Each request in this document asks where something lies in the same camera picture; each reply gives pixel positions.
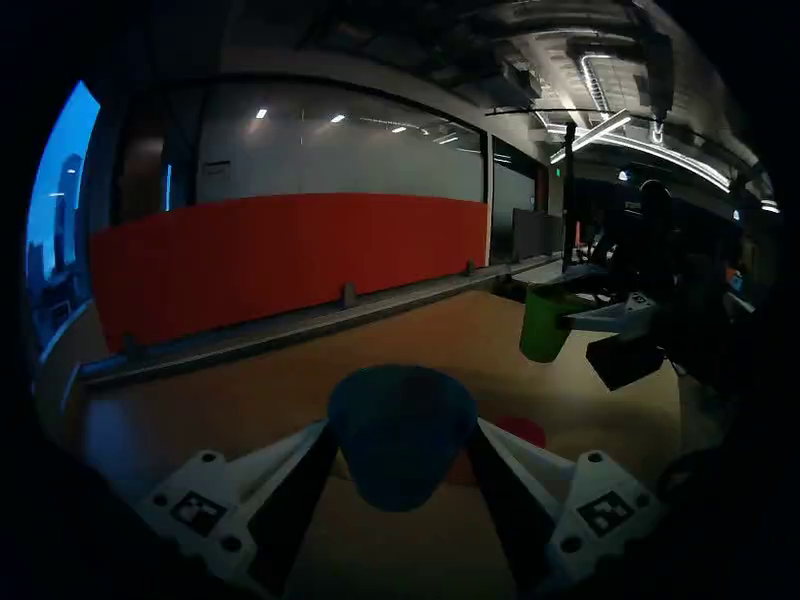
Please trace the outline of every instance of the table surface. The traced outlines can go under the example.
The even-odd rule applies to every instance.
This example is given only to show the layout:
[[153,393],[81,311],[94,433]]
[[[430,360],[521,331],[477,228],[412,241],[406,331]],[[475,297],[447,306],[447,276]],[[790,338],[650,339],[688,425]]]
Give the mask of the table surface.
[[[356,369],[403,363],[457,378],[489,421],[535,420],[556,454],[574,459],[601,449],[652,483],[680,448],[678,386],[669,364],[609,392],[584,357],[586,344],[605,334],[573,332],[553,363],[532,363],[518,349],[523,310],[485,292],[466,292],[261,356],[98,393],[85,407],[81,453],[135,501],[201,449],[234,459],[323,418],[333,387]],[[457,461],[450,483],[425,506],[398,515],[361,500],[339,464],[301,548],[289,596],[325,589],[351,597],[512,597],[469,470]],[[391,593],[381,587],[387,581]]]

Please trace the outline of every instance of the orange wall panel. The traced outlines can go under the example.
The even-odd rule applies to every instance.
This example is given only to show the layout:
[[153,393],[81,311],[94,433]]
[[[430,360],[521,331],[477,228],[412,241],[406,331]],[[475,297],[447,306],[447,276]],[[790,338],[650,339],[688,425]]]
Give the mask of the orange wall panel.
[[297,194],[203,204],[101,231],[92,285],[109,348],[154,344],[485,263],[478,202]]

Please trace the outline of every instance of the led strip light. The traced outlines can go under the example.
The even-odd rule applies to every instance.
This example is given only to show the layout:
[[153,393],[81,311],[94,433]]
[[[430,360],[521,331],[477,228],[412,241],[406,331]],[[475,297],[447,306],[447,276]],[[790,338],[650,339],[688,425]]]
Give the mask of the led strip light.
[[[598,125],[597,127],[593,127],[588,131],[584,130],[585,133],[580,137],[580,139],[572,143],[572,151],[577,152],[578,150],[580,150],[584,146],[588,146],[594,140],[600,138],[601,136],[608,135],[609,132],[614,131],[615,129],[619,129],[630,120],[631,116],[627,110],[623,109],[619,111],[610,119],[606,119],[605,121],[600,123],[600,125]],[[567,155],[566,149],[562,148],[561,150],[559,150],[558,152],[553,154],[553,156],[550,157],[550,164],[551,165],[556,164],[557,162],[563,160],[566,155]]]
[[[578,138],[578,142],[580,142],[583,136],[587,135],[589,131],[590,130],[578,128],[575,131],[576,136],[581,136]],[[559,135],[565,135],[567,133],[567,126],[551,124],[547,127],[547,132]],[[661,158],[663,160],[666,160],[667,162],[671,162],[674,165],[682,167],[683,169],[686,169],[687,171],[690,171],[699,177],[702,177],[709,183],[718,187],[723,192],[730,193],[730,180],[727,177],[725,177],[722,173],[720,173],[713,167],[705,164],[704,162],[695,160],[694,158],[690,158],[684,154],[681,154],[680,152],[675,152],[674,150],[668,150],[667,148],[664,148],[662,146],[648,144],[647,142],[640,142],[639,140],[628,138],[615,133],[609,133],[608,131],[596,135],[593,138],[593,140],[590,140],[590,142],[588,143],[591,143],[592,141],[599,141],[604,144],[609,144],[611,146],[629,148],[631,150],[637,150],[645,154],[650,154],[651,156],[655,156],[656,158]],[[578,143],[576,142],[575,144],[573,144],[573,151],[575,151],[576,147],[580,149],[585,145],[587,144],[582,144],[581,146],[578,146]]]

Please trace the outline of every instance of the blue cup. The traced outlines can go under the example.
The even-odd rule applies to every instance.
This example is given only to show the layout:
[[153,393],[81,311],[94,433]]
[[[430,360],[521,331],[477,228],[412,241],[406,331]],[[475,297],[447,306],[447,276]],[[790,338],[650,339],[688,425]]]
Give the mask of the blue cup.
[[478,415],[472,396],[452,377],[382,365],[342,380],[331,394],[328,419],[364,500],[407,511],[431,497]]

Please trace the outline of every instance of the sky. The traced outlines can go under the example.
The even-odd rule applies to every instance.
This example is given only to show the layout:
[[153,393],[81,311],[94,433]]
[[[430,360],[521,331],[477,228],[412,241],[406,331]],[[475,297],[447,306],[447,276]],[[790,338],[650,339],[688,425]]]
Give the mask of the sky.
[[[81,157],[81,173],[77,173],[78,181],[83,173],[83,159],[89,147],[94,123],[100,105],[86,89],[82,81],[78,82],[72,95],[61,111],[50,138],[47,140],[39,171],[33,184],[31,204],[28,209],[28,244],[44,244],[44,269],[47,276],[55,265],[53,236],[55,231],[56,198],[49,194],[58,190],[58,179],[61,165],[70,154]],[[80,198],[80,187],[75,201]]]

